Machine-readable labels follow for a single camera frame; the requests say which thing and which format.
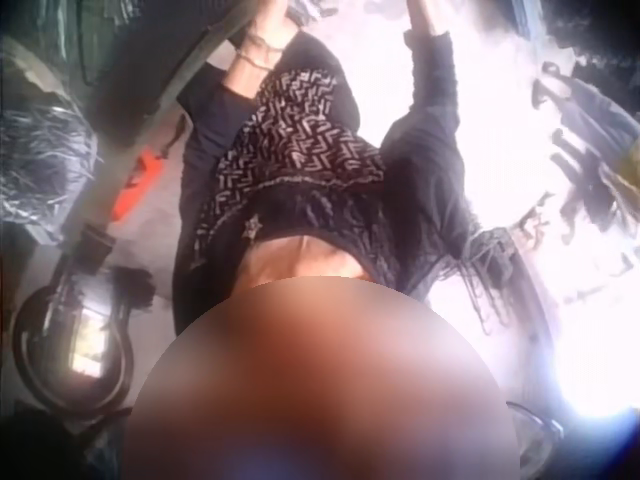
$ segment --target star pin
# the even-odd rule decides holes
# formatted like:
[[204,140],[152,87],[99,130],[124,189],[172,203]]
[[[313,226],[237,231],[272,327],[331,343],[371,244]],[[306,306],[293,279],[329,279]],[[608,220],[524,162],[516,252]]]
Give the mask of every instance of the star pin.
[[254,215],[248,222],[244,223],[244,233],[242,234],[242,238],[248,238],[253,242],[261,228],[262,224],[258,219],[258,215]]

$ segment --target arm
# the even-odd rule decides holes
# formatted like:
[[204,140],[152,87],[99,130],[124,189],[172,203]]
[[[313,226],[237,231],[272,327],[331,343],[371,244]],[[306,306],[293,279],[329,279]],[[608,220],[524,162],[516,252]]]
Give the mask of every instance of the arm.
[[[468,247],[472,222],[455,137],[459,121],[453,47],[440,0],[408,0],[408,7],[412,30],[406,40],[414,62],[414,103],[382,144],[385,191],[388,202],[404,212],[404,224],[425,218],[448,252],[459,259]],[[412,235],[420,235],[408,228]]]
[[195,222],[201,202],[209,194],[211,174],[218,160],[231,148],[242,125],[255,112],[254,99],[262,82],[298,31],[285,18],[286,8],[286,0],[261,0],[249,32],[265,44],[247,38],[222,83],[212,85],[214,91],[207,104],[193,113],[193,132],[185,147],[180,195],[183,228],[189,229],[187,225]]

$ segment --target plastic bag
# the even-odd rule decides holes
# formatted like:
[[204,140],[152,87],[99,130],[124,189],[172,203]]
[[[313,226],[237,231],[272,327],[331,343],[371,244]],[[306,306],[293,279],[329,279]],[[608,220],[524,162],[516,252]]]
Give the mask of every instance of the plastic bag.
[[58,243],[61,227],[97,159],[97,138],[76,104],[44,92],[3,53],[0,122],[2,221],[38,227]]

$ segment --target bracelet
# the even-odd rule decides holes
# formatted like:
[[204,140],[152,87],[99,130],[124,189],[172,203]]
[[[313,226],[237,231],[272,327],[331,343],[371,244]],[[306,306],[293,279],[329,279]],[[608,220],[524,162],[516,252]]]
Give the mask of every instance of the bracelet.
[[258,47],[264,47],[267,50],[271,51],[271,52],[277,52],[277,53],[282,53],[284,52],[284,48],[276,48],[273,47],[271,44],[269,44],[269,42],[267,42],[264,38],[262,38],[260,35],[257,35],[255,33],[252,32],[247,32],[247,38],[254,44],[257,45]]
[[247,55],[240,49],[236,50],[236,54],[238,55],[238,57],[242,58],[243,60],[245,60],[246,62],[250,63],[251,65],[253,65],[254,67],[260,70],[264,70],[265,72],[270,72],[271,70],[273,70],[273,68],[267,67],[266,65],[262,65],[256,62],[253,58],[251,58],[249,55]]

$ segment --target orange object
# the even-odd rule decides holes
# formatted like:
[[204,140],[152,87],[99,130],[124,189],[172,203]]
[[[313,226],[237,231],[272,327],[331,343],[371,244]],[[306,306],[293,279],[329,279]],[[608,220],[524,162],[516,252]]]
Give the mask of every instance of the orange object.
[[129,214],[133,207],[149,190],[151,184],[164,168],[163,159],[157,157],[149,148],[145,148],[138,156],[136,168],[129,177],[127,185],[122,189],[116,204],[111,211],[111,221],[117,222]]

